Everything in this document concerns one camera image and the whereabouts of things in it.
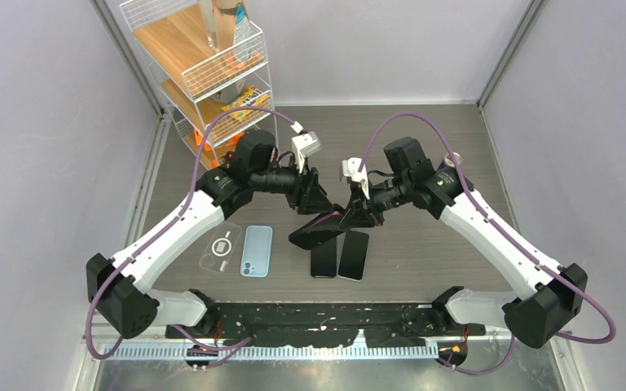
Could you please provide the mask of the yellow snack bag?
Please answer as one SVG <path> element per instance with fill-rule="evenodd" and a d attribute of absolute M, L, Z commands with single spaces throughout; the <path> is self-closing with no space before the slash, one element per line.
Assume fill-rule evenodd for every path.
<path fill-rule="evenodd" d="M 232 108 L 244 107 L 244 106 L 263 106 L 267 103 L 270 95 L 267 91 L 262 91 L 255 85 L 247 86 L 244 91 L 231 103 L 224 105 L 220 108 L 222 112 L 225 112 Z M 231 112 L 229 117 L 235 121 L 243 121 L 247 116 L 254 113 L 253 110 L 240 110 L 237 112 Z"/>

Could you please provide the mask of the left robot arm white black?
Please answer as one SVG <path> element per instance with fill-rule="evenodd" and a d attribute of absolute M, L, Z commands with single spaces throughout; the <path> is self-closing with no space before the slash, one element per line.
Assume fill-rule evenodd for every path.
<path fill-rule="evenodd" d="M 123 339 L 152 325 L 182 325 L 196 336 L 210 336 L 217 315 L 194 292 L 167 292 L 153 285 L 166 268 L 202 235 L 246 206 L 256 192 L 281 194 L 298 214 L 328 213 L 333 204 L 307 159 L 321 149 L 313 132 L 292 139 L 294 162 L 277 161 L 274 137 L 248 130 L 224 164 L 205 171 L 168 216 L 132 245 L 110 258 L 96 253 L 86 263 L 87 294 Z"/>

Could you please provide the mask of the blue white bottle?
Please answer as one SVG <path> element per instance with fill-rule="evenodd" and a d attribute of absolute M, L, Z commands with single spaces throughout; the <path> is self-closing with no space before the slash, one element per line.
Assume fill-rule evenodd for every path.
<path fill-rule="evenodd" d="M 250 61 L 253 53 L 252 42 L 249 38 L 253 35 L 249 22 L 249 17 L 243 2 L 236 4 L 234 56 L 238 64 L 245 64 Z"/>

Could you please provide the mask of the red bull can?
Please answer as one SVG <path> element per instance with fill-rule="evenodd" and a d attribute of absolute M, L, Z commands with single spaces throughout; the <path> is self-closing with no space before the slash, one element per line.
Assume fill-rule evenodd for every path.
<path fill-rule="evenodd" d="M 457 165 L 459 166 L 462 165 L 462 157 L 460 156 L 460 154 L 457 152 L 452 152 L 452 153 L 448 152 L 444 155 L 443 159 L 441 160 L 439 164 L 439 169 L 442 169 L 445 167 L 455 168 Z"/>

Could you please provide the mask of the clear phone case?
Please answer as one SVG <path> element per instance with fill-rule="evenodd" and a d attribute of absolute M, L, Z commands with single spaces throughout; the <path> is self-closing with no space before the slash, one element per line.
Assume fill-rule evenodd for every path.
<path fill-rule="evenodd" d="M 212 230 L 199 260 L 199 267 L 214 273 L 223 273 L 235 252 L 242 232 L 243 229 L 239 225 L 230 222 L 220 223 Z"/>

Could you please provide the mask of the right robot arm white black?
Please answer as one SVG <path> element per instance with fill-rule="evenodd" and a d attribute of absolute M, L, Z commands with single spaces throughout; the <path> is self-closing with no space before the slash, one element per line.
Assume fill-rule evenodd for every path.
<path fill-rule="evenodd" d="M 392 174 L 377 185 L 370 183 L 359 158 L 341 163 L 350 200 L 340 228 L 380 226 L 385 211 L 412 204 L 467 239 L 511 287 L 510 292 L 449 288 L 432 303 L 438 331 L 453 334 L 469 323 L 507 328 L 538 349 L 580 312 L 582 297 L 573 288 L 585 290 L 588 281 L 580 266 L 561 266 L 544 257 L 487 207 L 470 182 L 460 182 L 453 167 L 436 169 L 416 139 L 389 143 L 384 153 Z"/>

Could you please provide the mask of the purple phone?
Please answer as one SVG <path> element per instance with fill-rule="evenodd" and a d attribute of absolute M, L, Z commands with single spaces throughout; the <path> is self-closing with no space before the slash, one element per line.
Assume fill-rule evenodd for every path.
<path fill-rule="evenodd" d="M 317 219 L 315 219 L 313 222 L 311 222 L 311 223 L 309 223 L 309 224 L 305 225 L 305 227 L 303 228 L 303 230 L 311 229 L 311 228 L 313 228 L 314 226 L 317 226 L 317 225 L 319 225 L 320 223 L 322 223 L 322 222 L 325 222 L 325 221 L 329 220 L 331 217 L 341 217 L 341 216 L 342 216 L 342 213 L 341 213 L 341 212 L 339 212 L 339 211 L 333 211 L 333 212 L 331 212 L 331 213 L 327 213 L 327 214 L 325 214 L 324 216 L 322 216 L 322 217 L 318 217 L 318 218 L 317 218 Z"/>

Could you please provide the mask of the light blue phone case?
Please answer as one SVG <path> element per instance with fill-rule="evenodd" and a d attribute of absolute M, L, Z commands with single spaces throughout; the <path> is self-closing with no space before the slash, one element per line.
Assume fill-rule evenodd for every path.
<path fill-rule="evenodd" d="M 240 263 L 240 274 L 265 278 L 270 269 L 273 229 L 270 226 L 248 226 Z"/>

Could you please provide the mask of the black phone case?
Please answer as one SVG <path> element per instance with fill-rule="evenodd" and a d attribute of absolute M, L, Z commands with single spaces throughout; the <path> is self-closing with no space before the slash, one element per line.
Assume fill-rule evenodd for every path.
<path fill-rule="evenodd" d="M 325 214 L 326 213 L 322 213 L 319 216 L 314 217 L 307 224 L 313 222 L 318 217 L 324 216 Z M 311 229 L 303 230 L 305 225 L 307 225 L 305 224 L 289 235 L 289 242 L 301 249 L 311 250 L 328 240 L 337 238 L 343 233 L 343 230 L 338 227 L 338 223 L 341 219 L 342 217 L 331 217 L 329 220 L 322 222 Z"/>

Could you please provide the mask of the black phone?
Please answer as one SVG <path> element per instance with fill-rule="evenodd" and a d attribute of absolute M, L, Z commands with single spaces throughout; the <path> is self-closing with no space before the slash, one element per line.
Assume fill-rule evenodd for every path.
<path fill-rule="evenodd" d="M 342 245 L 337 274 L 344 279 L 360 281 L 364 277 L 369 234 L 348 231 Z"/>

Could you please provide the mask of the clear bottle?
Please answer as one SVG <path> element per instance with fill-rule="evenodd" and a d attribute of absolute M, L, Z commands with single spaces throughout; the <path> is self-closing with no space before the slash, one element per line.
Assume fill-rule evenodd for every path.
<path fill-rule="evenodd" d="M 213 1 L 198 0 L 197 2 L 200 8 L 203 28 L 206 33 L 208 45 L 215 53 L 219 53 L 220 49 L 217 44 Z"/>

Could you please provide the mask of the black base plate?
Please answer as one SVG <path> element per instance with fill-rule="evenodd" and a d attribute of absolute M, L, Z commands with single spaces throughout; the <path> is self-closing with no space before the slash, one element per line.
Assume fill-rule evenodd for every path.
<path fill-rule="evenodd" d="M 187 332 L 228 345 L 336 348 L 362 333 L 369 348 L 417 347 L 425 338 L 483 336 L 480 324 L 460 326 L 420 303 L 216 303 Z"/>

